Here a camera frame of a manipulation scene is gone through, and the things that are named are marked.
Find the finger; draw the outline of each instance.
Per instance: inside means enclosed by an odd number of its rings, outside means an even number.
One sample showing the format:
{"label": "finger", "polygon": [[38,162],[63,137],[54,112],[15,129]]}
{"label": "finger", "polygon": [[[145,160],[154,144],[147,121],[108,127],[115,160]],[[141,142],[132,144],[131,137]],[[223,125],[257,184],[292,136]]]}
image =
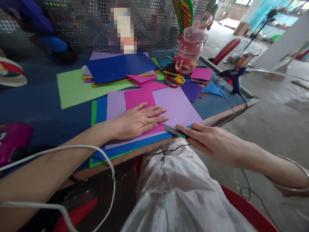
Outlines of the finger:
{"label": "finger", "polygon": [[149,123],[147,125],[144,125],[143,127],[140,128],[140,131],[142,132],[141,134],[146,133],[146,132],[148,132],[150,130],[153,130],[157,126],[158,126],[158,124],[156,124],[154,122],[153,123]]}
{"label": "finger", "polygon": [[134,110],[140,110],[141,108],[143,108],[144,106],[146,106],[148,104],[148,102],[143,102],[140,103],[139,105],[137,105],[136,107],[134,107]]}
{"label": "finger", "polygon": [[191,138],[194,138],[194,139],[197,140],[199,137],[201,137],[201,132],[199,132],[199,131],[192,130],[192,129],[187,128],[187,127],[180,125],[180,124],[177,124],[176,126],[179,130],[181,130],[186,135],[189,135]]}
{"label": "finger", "polygon": [[154,116],[156,116],[158,114],[162,114],[162,113],[164,113],[166,111],[167,111],[167,109],[157,109],[157,110],[153,110],[153,111],[148,111],[148,112],[145,113],[145,116],[147,118],[151,118],[151,117],[154,117]]}
{"label": "finger", "polygon": [[209,129],[210,127],[203,126],[202,124],[199,123],[192,123],[191,129],[199,132],[205,132]]}
{"label": "finger", "polygon": [[211,156],[213,153],[211,150],[209,150],[208,147],[206,147],[204,144],[202,144],[201,142],[192,139],[192,138],[187,138],[186,141],[188,143],[190,143],[194,148],[196,148],[197,150],[203,152],[205,155],[207,156]]}
{"label": "finger", "polygon": [[148,112],[148,111],[156,110],[156,109],[159,109],[159,108],[160,108],[160,106],[151,106],[151,107],[142,109],[141,112]]}
{"label": "finger", "polygon": [[160,123],[160,122],[167,121],[167,120],[169,120],[169,119],[170,119],[170,117],[168,117],[168,116],[153,117],[153,118],[148,118],[148,119],[146,120],[146,122],[147,122],[147,123],[153,123],[153,122],[155,122],[155,123]]}

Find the blue table surface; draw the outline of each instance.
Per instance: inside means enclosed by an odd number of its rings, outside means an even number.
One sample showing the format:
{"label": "blue table surface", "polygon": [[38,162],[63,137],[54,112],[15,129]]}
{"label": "blue table surface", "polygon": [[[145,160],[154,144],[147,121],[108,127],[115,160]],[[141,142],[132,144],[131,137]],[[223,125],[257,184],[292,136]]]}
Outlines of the blue table surface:
{"label": "blue table surface", "polygon": [[[158,61],[166,59],[167,51],[149,52]],[[58,146],[90,127],[91,101],[61,109],[57,77],[58,73],[81,68],[89,55],[79,55],[70,66],[19,64],[24,69],[28,83],[17,88],[0,85],[0,124],[23,122],[34,127],[30,146]],[[225,98],[207,94],[193,104],[203,119],[242,104],[242,100],[226,94]]]}

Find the forearm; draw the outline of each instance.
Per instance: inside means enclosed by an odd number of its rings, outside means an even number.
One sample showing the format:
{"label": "forearm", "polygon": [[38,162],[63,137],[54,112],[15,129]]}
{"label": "forearm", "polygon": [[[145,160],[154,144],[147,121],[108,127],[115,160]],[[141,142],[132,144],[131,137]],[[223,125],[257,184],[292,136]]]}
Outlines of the forearm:
{"label": "forearm", "polygon": [[[309,185],[307,176],[292,162],[274,156],[258,146],[255,151],[254,158],[247,162],[245,169],[261,173],[269,177],[274,183],[287,188],[302,189]],[[299,194],[277,186],[276,188],[284,196],[309,196],[309,192]]]}
{"label": "forearm", "polygon": [[[82,144],[101,147],[110,140],[107,126],[106,123],[97,124],[61,146]],[[40,156],[0,181],[0,201],[47,202],[94,152],[88,148],[70,148]],[[29,208],[0,208],[1,227],[4,231],[17,231],[37,211]]]}

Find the yellow scissors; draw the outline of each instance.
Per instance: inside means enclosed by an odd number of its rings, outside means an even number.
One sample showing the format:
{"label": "yellow scissors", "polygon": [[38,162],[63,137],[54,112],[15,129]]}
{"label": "yellow scissors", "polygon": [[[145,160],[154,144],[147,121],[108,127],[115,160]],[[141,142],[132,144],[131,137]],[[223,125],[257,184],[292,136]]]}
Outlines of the yellow scissors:
{"label": "yellow scissors", "polygon": [[163,71],[165,74],[170,74],[172,76],[174,76],[174,80],[177,81],[179,84],[183,85],[184,84],[184,78],[182,75],[180,74],[174,74],[174,73],[171,73],[171,72],[168,72],[168,71]]}

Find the table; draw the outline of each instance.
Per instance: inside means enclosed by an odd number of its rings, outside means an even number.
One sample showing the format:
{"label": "table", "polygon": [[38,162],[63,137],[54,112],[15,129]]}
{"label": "table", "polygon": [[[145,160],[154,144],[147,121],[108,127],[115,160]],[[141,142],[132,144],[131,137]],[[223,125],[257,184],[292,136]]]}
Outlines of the table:
{"label": "table", "polygon": [[[166,55],[173,54],[173,50],[149,51],[150,57],[156,57],[158,61],[166,59]],[[30,146],[52,145],[58,146],[90,127],[91,122],[91,101],[84,102],[66,109],[61,109],[60,98],[57,85],[57,73],[67,72],[81,68],[89,55],[80,55],[78,60],[71,66],[58,66],[55,64],[40,64],[36,60],[24,60],[19,62],[23,67],[28,84],[17,88],[0,86],[0,123],[23,122],[34,127],[30,140]],[[199,65],[207,65],[215,73],[219,70],[211,62],[200,58]],[[248,107],[258,103],[260,99],[248,90],[242,89],[241,93],[249,99]],[[208,94],[203,99],[198,99],[193,106],[204,119],[203,124],[208,126],[219,126],[228,119],[241,113],[245,105],[239,104],[231,109],[222,110],[228,101],[218,103],[218,98]],[[121,164],[144,152],[151,150],[172,138],[168,138],[124,156],[112,160],[113,165]],[[87,169],[85,162],[74,174],[76,179],[83,180],[109,168],[108,164],[103,164],[92,169]],[[67,180],[61,188],[71,185],[73,182]]]}

